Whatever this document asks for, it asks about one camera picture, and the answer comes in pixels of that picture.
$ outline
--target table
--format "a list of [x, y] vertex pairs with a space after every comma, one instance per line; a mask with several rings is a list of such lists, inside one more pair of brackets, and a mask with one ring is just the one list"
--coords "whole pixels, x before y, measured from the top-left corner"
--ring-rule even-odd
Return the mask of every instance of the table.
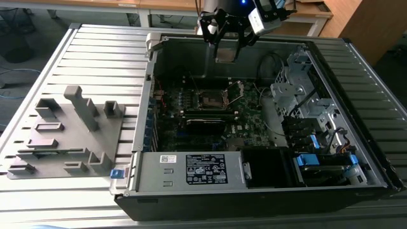
[[[169, 229], [287, 223], [301, 223], [306, 228], [307, 226], [329, 228], [327, 221], [337, 221], [335, 224], [342, 225], [338, 228], [350, 225], [359, 228], [365, 223], [375, 222], [375, 219], [381, 219], [379, 225], [386, 225], [389, 228], [406, 224], [406, 220], [401, 223], [395, 219], [383, 219], [407, 216], [406, 192], [382, 201], [359, 203], [333, 213], [270, 218], [134, 222], [114, 202], [114, 196], [110, 194], [110, 177], [27, 180], [7, 178], [8, 165], [14, 163], [19, 144], [23, 144], [31, 131], [27, 128], [32, 127], [36, 119], [35, 104], [41, 98], [69, 102], [63, 97], [69, 84], [82, 85], [83, 94], [95, 104], [106, 100], [117, 100], [127, 106], [115, 164], [130, 163], [141, 99], [138, 91], [143, 86], [146, 74], [143, 70], [149, 61], [146, 38], [151, 32], [194, 34], [193, 30], [102, 25], [71, 26], [69, 29], [0, 138], [0, 228], [53, 225], [65, 228]], [[343, 88], [353, 96], [355, 106], [369, 115], [373, 127], [386, 129], [386, 126], [393, 124], [403, 125], [402, 127], [406, 128], [401, 118], [395, 120], [398, 117], [393, 116], [395, 111], [386, 110], [391, 106], [382, 106], [387, 100], [394, 102], [395, 99], [365, 59], [355, 52], [353, 44], [347, 44], [341, 39], [327, 38], [295, 36], [271, 36], [271, 38], [315, 42]], [[375, 93], [374, 87], [381, 87], [383, 93]], [[373, 117], [378, 115], [381, 117], [390, 115], [393, 119], [375, 120]], [[407, 160], [406, 154], [402, 154], [406, 143], [385, 142], [382, 146], [401, 178], [407, 180]], [[12, 222], [16, 224], [2, 226], [2, 223]]]
[[[138, 13], [142, 27], [151, 27], [151, 15], [197, 16], [195, 0], [0, 0], [0, 6], [34, 8], [46, 10], [79, 10], [98, 12]], [[315, 4], [298, 3], [298, 13], [293, 14], [287, 22], [313, 24], [309, 36], [319, 36], [331, 12], [319, 10]]]
[[353, 40], [371, 65], [397, 44], [407, 29], [406, 0], [326, 0], [335, 13], [321, 33]]

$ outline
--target barcode sticker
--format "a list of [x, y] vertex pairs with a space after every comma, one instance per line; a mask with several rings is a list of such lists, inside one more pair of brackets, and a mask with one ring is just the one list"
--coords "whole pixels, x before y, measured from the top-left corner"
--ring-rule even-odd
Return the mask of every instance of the barcode sticker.
[[161, 163], [177, 163], [177, 155], [162, 155]]

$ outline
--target blue latch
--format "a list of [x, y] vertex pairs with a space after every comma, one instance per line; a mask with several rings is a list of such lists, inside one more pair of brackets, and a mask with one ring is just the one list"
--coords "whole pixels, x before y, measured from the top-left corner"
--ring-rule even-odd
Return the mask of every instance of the blue latch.
[[298, 156], [299, 166], [318, 166], [319, 161], [317, 154], [302, 154]]
[[359, 160], [357, 158], [357, 155], [351, 155], [351, 162], [353, 162], [353, 165], [358, 164], [359, 163]]
[[311, 140], [313, 140], [315, 149], [319, 149], [321, 147], [319, 147], [319, 143], [318, 143], [318, 140], [317, 140], [317, 136], [315, 136], [315, 135], [311, 135]]
[[125, 179], [125, 170], [122, 169], [113, 169], [110, 173], [111, 179]]

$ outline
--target black plastic bracket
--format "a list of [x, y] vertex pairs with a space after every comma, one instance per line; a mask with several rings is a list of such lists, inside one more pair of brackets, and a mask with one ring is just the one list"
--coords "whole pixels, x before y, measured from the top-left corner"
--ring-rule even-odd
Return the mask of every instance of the black plastic bracket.
[[71, 23], [70, 29], [79, 30], [82, 28], [82, 23]]
[[343, 42], [346, 42], [346, 43], [353, 43], [353, 40], [351, 40], [350, 38], [347, 38], [347, 37], [343, 37], [342, 40], [343, 40]]

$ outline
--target wooden table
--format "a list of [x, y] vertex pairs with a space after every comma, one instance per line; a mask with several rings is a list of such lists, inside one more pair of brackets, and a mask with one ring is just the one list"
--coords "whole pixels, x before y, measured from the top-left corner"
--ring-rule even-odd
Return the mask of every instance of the wooden table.
[[[47, 10], [79, 10], [98, 12], [138, 13], [142, 27], [151, 27], [151, 15], [197, 16], [195, 0], [0, 0], [2, 7], [18, 7]], [[298, 3], [298, 13], [287, 22], [309, 23], [307, 35], [318, 36], [331, 12], [323, 12], [311, 3]]]
[[326, 0], [335, 13], [321, 33], [350, 38], [374, 65], [407, 30], [407, 0]]

